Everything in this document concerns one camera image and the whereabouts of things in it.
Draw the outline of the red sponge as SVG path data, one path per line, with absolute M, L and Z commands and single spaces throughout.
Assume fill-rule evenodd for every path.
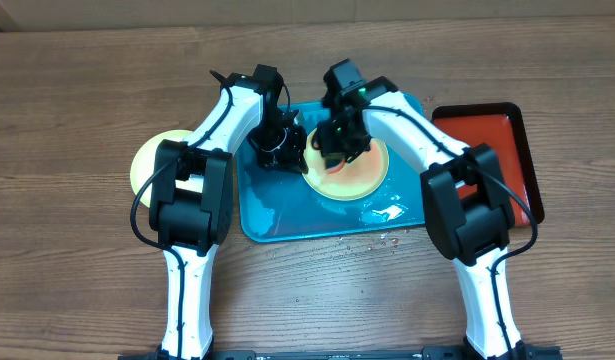
M 327 159 L 325 161 L 325 172 L 327 174 L 334 174 L 343 169 L 346 161 L 344 159 Z

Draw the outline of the yellow plate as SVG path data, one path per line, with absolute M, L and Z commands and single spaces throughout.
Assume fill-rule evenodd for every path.
M 328 173 L 320 152 L 310 144 L 314 134 L 312 130 L 307 137 L 304 158 L 309 171 L 303 175 L 314 191 L 333 200 L 351 201 L 370 195 L 381 185 L 389 168 L 389 153 L 383 141 L 373 138 L 368 152 L 339 171 Z
M 150 138 L 144 143 L 134 156 L 130 168 L 130 183 L 135 194 L 144 185 L 154 172 L 156 150 L 163 140 L 181 141 L 190 134 L 189 130 L 169 130 Z M 192 175 L 187 181 L 176 181 L 176 187 L 201 193 L 204 180 L 200 176 Z

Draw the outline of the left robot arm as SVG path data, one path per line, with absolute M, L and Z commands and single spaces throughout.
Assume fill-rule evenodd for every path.
M 285 92 L 276 68 L 259 64 L 253 74 L 217 74 L 220 98 L 186 139 L 163 140 L 154 170 L 139 194 L 150 196 L 154 246 L 165 256 L 167 327 L 154 359 L 207 359 L 215 256 L 233 217 L 233 161 L 243 142 L 267 171 L 306 173 L 306 132 L 296 111 L 278 106 Z

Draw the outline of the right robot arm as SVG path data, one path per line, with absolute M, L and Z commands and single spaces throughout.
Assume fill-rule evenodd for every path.
M 502 176 L 495 151 L 471 147 L 414 110 L 385 77 L 365 80 L 351 60 L 323 77 L 322 104 L 331 117 L 317 126 L 313 146 L 333 172 L 351 163 L 377 138 L 420 177 L 425 227 L 452 261 L 467 316 L 466 346 L 477 359 L 528 359 L 506 284 L 512 208 L 518 197 Z

